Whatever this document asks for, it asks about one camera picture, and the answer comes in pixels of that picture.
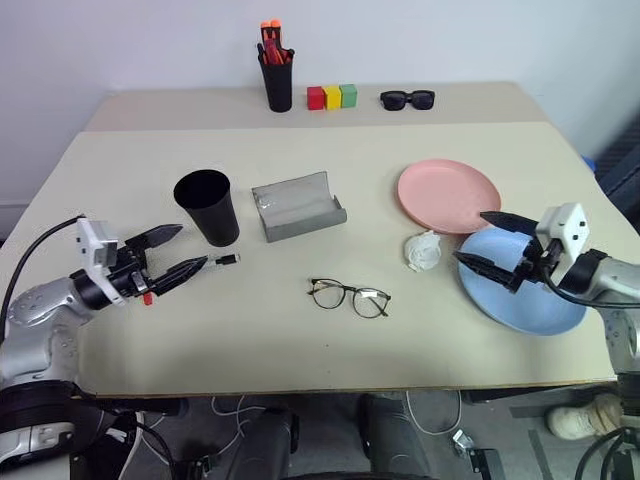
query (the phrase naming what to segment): wooden block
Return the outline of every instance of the wooden block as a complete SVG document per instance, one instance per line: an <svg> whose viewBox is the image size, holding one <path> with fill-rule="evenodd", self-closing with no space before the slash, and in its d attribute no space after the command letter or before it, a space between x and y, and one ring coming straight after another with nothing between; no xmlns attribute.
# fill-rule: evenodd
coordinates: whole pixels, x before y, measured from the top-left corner
<svg viewBox="0 0 640 480"><path fill-rule="evenodd" d="M354 84L340 85L340 92L342 93L342 108L352 108L356 106L358 90L356 90Z"/></svg>
<svg viewBox="0 0 640 480"><path fill-rule="evenodd" d="M324 90L322 87L307 87L307 108L322 110L324 108Z"/></svg>
<svg viewBox="0 0 640 480"><path fill-rule="evenodd" d="M322 87L326 96L325 106L327 110L337 110L342 105L342 93L337 85Z"/></svg>

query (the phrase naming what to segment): glasses lens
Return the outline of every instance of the glasses lens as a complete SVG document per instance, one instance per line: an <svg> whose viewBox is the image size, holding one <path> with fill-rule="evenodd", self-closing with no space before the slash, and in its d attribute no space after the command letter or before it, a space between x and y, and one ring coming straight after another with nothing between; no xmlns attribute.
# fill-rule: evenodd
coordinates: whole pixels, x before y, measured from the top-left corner
<svg viewBox="0 0 640 480"><path fill-rule="evenodd" d="M407 103L404 92L384 92L380 95L385 110L402 110Z"/></svg>
<svg viewBox="0 0 640 480"><path fill-rule="evenodd" d="M418 110L430 110L433 108L435 95L429 91L418 91L411 94L411 105Z"/></svg>
<svg viewBox="0 0 640 480"><path fill-rule="evenodd" d="M353 296L353 308L358 315L365 318L375 318L382 315L387 306L387 297L373 288L362 288Z"/></svg>
<svg viewBox="0 0 640 480"><path fill-rule="evenodd" d="M313 285L313 298L322 308L336 308L343 297L342 284L334 280L318 280Z"/></svg>

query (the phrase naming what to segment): shoe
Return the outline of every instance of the shoe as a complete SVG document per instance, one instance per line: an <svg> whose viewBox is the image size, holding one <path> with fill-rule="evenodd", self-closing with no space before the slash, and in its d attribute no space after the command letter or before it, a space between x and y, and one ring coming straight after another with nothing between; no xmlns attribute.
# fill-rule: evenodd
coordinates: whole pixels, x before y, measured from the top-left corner
<svg viewBox="0 0 640 480"><path fill-rule="evenodd" d="M555 407L546 415L551 433L563 440L605 435L620 427L620 417L620 398L611 393L596 396L584 407Z"/></svg>

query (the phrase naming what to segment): yellow block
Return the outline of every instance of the yellow block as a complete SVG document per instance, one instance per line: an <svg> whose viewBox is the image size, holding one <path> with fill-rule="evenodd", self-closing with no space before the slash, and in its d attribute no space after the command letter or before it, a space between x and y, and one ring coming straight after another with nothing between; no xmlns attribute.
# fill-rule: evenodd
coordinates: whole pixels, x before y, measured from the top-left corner
<svg viewBox="0 0 640 480"><path fill-rule="evenodd" d="M328 87L322 87L324 90L324 94L326 96L325 106L327 110L336 110L340 108L342 104L342 92L340 91L340 87L337 85L330 85Z"/></svg>

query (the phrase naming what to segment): pink plate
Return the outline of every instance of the pink plate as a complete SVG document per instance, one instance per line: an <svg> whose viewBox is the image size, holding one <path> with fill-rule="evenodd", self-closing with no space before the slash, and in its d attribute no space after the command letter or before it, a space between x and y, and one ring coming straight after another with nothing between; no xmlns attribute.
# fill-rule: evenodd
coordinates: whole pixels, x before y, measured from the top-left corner
<svg viewBox="0 0 640 480"><path fill-rule="evenodd" d="M453 160L423 160L398 180L398 198L407 214L440 233L473 233L487 226L479 213L500 210L500 194L475 168Z"/></svg>

